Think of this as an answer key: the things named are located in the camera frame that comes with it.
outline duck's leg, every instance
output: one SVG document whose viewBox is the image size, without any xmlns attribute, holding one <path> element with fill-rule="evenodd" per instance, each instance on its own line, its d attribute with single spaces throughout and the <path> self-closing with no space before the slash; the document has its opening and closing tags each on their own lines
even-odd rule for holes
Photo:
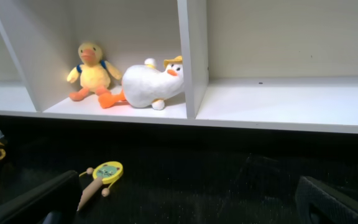
<svg viewBox="0 0 358 224">
<path fill-rule="evenodd" d="M 152 103 L 152 107 L 155 110 L 162 110 L 165 107 L 165 102 L 163 100 L 154 100 Z"/>
<path fill-rule="evenodd" d="M 105 86 L 99 86 L 95 91 L 95 93 L 98 96 L 102 95 L 103 93 L 109 93 L 109 92 L 110 92 L 110 90 L 108 90 Z"/>
<path fill-rule="evenodd" d="M 89 88 L 82 88 L 80 91 L 70 93 L 68 96 L 73 101 L 81 101 L 84 100 L 86 96 L 88 96 L 89 92 L 90 92 Z"/>
<path fill-rule="evenodd" d="M 121 92 L 117 95 L 113 95 L 110 92 L 108 92 L 108 93 L 103 93 L 102 95 L 99 96 L 99 103 L 103 109 L 110 108 L 118 101 L 123 101 L 123 100 L 126 100 L 124 95 L 124 90 L 121 90 Z"/>
</svg>

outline blue backpack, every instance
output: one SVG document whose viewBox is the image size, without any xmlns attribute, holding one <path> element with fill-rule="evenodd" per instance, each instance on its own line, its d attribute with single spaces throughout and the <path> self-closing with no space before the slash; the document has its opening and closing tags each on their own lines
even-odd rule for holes
<svg viewBox="0 0 358 224">
<path fill-rule="evenodd" d="M 105 61 L 105 60 L 100 60 L 100 64 L 102 65 L 102 67 L 103 67 L 104 69 L 107 70 L 106 61 Z M 80 65 L 82 65 L 82 64 L 77 65 L 77 72 L 78 72 L 79 74 L 82 73 L 82 69 L 81 69 Z"/>
</svg>

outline stuffed animal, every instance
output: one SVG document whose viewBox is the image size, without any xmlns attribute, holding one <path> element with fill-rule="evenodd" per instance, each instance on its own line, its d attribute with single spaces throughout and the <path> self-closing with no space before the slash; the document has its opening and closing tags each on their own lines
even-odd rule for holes
<svg viewBox="0 0 358 224">
<path fill-rule="evenodd" d="M 89 92 L 96 93 L 98 96 L 103 93 L 109 93 L 108 86 L 111 81 L 109 73 L 115 79 L 122 78 L 122 74 L 118 69 L 109 62 L 102 60 L 102 50 L 96 44 L 89 42 L 81 44 L 78 48 L 78 55 L 83 64 L 77 65 L 67 76 L 67 81 L 73 83 L 81 75 L 82 89 L 69 95 L 73 101 L 83 100 L 88 96 Z"/>
<path fill-rule="evenodd" d="M 127 100 L 136 108 L 152 105 L 155 110 L 165 107 L 167 100 L 183 91 L 182 56 L 165 60 L 164 72 L 155 69 L 155 60 L 149 58 L 145 65 L 133 65 L 122 78 L 122 91 L 118 95 L 103 93 L 99 97 L 102 108 L 112 107 L 118 101 Z"/>
</svg>

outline white duck plush toy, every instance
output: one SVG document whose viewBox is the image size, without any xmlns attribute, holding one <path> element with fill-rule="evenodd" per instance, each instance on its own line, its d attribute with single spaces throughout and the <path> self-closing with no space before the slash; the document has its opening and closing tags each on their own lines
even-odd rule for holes
<svg viewBox="0 0 358 224">
<path fill-rule="evenodd" d="M 126 100 L 136 108 L 151 105 L 155 110 L 164 109 L 165 100 L 184 90 L 182 56 L 164 60 L 164 67 L 164 72 L 155 69 L 153 58 L 148 58 L 145 65 L 129 67 L 122 78 L 120 94 L 102 94 L 99 97 L 101 107 L 110 108 L 118 101 Z"/>
</svg>

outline black table surface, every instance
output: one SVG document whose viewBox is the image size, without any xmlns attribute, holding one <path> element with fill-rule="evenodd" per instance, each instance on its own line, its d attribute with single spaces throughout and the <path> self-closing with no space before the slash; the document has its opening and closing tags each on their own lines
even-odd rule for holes
<svg viewBox="0 0 358 224">
<path fill-rule="evenodd" d="M 0 128 L 0 205 L 67 170 L 123 164 L 111 194 L 96 193 L 74 223 L 299 223 L 301 175 L 358 194 L 353 134 L 10 117 Z"/>
</svg>

